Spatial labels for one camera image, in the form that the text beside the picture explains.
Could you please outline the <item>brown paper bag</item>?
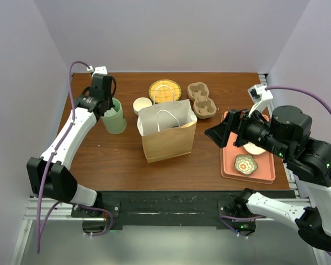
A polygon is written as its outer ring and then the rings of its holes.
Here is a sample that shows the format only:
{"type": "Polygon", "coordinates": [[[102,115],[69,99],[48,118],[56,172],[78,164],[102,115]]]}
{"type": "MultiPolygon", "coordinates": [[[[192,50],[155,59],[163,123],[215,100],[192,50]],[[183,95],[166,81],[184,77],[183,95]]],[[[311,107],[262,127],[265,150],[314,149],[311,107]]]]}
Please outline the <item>brown paper bag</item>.
{"type": "Polygon", "coordinates": [[[191,153],[197,117],[190,100],[163,102],[138,113],[137,128],[148,163],[191,153]]]}

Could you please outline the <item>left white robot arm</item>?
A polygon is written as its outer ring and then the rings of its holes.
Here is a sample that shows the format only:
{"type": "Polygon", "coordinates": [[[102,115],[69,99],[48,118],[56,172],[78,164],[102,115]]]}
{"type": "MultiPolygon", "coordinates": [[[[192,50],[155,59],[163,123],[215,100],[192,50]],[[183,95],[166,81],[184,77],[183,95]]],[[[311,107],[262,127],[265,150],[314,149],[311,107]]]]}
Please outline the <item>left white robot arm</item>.
{"type": "Polygon", "coordinates": [[[84,205],[90,216],[103,211],[103,203],[95,190],[78,184],[70,172],[73,158],[83,139],[104,113],[113,108],[116,80],[113,76],[95,73],[92,82],[75,100],[65,125],[38,158],[26,164],[31,188],[38,197],[63,203],[84,205]]]}

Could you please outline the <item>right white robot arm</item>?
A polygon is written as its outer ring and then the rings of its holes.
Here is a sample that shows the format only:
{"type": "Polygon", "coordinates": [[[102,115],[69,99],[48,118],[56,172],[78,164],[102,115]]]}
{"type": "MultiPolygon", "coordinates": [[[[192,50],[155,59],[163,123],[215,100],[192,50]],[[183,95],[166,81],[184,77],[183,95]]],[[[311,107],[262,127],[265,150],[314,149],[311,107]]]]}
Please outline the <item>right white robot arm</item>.
{"type": "Polygon", "coordinates": [[[296,207],[244,189],[234,201],[239,216],[253,214],[285,224],[297,231],[310,246],[331,252],[331,144],[310,137],[312,118],[298,107],[284,105],[274,109],[271,121],[259,111],[230,110],[221,123],[205,130],[218,147],[249,142],[280,157],[286,167],[311,193],[315,207],[296,207]]]}

